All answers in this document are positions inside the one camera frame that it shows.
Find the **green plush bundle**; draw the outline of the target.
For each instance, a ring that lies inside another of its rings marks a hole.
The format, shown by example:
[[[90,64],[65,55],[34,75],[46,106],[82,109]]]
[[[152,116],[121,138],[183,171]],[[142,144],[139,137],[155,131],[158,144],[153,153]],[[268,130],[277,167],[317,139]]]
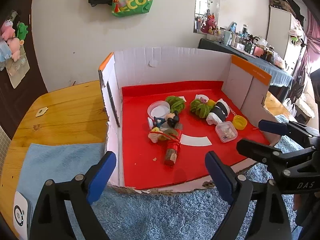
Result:
[[[194,113],[201,119],[205,119],[212,110],[212,108],[213,106],[210,106],[207,103],[202,103],[199,99],[195,99],[190,103],[191,113]]]

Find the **clear small plastic box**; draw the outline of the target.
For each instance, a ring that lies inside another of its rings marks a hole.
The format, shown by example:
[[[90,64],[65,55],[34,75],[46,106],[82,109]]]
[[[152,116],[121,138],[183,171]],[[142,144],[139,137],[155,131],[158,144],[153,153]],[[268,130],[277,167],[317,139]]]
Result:
[[[238,137],[238,132],[230,121],[217,124],[215,131],[223,143],[233,141]]]

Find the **small white tag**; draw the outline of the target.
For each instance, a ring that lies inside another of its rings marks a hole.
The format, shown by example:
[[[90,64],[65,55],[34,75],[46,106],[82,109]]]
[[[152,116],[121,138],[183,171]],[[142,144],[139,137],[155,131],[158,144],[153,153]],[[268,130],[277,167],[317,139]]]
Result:
[[[35,117],[37,118],[37,117],[43,116],[46,113],[46,111],[48,111],[48,107],[43,107],[43,108],[39,109],[37,111]]]

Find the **green plush toy on door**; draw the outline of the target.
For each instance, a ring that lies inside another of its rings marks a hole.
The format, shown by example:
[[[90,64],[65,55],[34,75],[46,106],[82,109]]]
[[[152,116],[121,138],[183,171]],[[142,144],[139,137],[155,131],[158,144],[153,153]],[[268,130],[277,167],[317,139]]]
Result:
[[[17,25],[17,34],[16,34],[17,38],[19,40],[24,41],[27,34],[28,34],[28,26],[25,25],[23,22],[20,22]]]

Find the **cartoon figure round base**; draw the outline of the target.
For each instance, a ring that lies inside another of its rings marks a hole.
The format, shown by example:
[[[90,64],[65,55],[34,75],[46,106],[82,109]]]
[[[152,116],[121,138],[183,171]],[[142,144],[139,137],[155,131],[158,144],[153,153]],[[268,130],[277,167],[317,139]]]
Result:
[[[180,122],[180,118],[177,112],[171,113],[170,106],[166,101],[156,101],[152,103],[147,110],[148,113],[148,125],[150,129],[155,127],[160,128],[162,125],[167,125],[170,128]]]

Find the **wooden stick red ribbon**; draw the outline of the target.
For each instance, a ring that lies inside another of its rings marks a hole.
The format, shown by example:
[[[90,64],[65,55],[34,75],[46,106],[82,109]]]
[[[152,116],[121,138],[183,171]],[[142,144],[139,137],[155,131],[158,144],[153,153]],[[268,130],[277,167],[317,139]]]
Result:
[[[167,166],[176,164],[177,156],[181,150],[181,137],[182,130],[178,128],[169,128],[162,131],[155,127],[148,134],[148,138],[155,144],[159,141],[166,141],[164,164]]]

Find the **red dragon plush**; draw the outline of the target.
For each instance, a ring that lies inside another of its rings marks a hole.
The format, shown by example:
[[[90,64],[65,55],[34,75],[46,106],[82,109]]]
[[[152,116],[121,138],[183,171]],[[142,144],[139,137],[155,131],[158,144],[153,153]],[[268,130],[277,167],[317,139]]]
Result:
[[[205,34],[211,34],[213,35],[215,29],[216,29],[217,23],[215,20],[215,16],[208,15],[205,24],[201,27],[201,32]]]

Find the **small green plush ball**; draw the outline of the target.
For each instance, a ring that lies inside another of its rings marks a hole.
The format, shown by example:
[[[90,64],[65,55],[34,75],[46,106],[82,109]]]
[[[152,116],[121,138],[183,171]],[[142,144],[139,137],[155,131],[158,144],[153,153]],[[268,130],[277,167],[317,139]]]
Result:
[[[185,109],[185,101],[178,96],[168,96],[165,101],[169,104],[171,113],[180,114]]]

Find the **pink figure clear dome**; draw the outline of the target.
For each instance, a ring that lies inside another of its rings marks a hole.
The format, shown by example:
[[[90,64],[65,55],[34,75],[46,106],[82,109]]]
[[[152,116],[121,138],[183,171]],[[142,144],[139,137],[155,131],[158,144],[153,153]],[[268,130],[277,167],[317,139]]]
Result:
[[[207,103],[209,98],[203,94],[196,94],[195,99],[200,100],[202,103]]]

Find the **yellow small toy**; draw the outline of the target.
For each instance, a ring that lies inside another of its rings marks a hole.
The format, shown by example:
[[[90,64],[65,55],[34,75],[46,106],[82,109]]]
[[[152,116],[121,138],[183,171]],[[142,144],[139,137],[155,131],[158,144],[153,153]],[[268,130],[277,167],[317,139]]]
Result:
[[[209,99],[209,100],[207,101],[207,105],[208,105],[209,107],[214,107],[215,104],[216,104],[216,102],[215,102],[214,100],[212,100],[212,99]]]

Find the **wall mirror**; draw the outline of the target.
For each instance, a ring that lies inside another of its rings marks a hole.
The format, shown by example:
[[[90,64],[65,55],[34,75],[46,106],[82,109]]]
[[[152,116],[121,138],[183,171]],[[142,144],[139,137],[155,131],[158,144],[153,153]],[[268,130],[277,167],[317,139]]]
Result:
[[[193,32],[205,34],[201,32],[201,27],[205,24],[208,15],[213,14],[215,16],[216,23],[218,24],[219,12],[220,0],[196,0]]]

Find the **black white socks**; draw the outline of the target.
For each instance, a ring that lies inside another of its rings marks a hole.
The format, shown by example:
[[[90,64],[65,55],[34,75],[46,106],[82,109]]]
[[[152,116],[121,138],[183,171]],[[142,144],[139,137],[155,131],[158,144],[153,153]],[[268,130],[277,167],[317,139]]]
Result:
[[[208,125],[218,125],[226,121],[230,109],[223,99],[219,99],[206,117]]]

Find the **dark wooden door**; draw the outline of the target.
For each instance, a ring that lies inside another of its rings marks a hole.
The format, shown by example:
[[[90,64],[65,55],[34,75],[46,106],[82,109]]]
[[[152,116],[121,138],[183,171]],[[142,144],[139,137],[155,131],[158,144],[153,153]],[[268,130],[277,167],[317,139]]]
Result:
[[[33,0],[1,0],[1,128],[12,139],[33,102],[47,93],[31,26]]]

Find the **white square device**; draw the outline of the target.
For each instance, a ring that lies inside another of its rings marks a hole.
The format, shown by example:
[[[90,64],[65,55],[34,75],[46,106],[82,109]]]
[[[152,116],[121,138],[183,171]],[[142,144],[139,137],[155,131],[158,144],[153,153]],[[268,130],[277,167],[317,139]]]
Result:
[[[19,191],[16,191],[13,204],[13,225],[19,235],[19,239],[29,239],[31,212],[31,202]]]

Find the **yellow plastic lid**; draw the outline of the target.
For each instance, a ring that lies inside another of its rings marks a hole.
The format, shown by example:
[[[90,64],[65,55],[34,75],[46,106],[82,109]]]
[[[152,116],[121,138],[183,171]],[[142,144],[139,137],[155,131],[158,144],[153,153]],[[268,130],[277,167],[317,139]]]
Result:
[[[247,126],[247,120],[243,116],[235,115],[232,124],[237,130],[242,131]]]

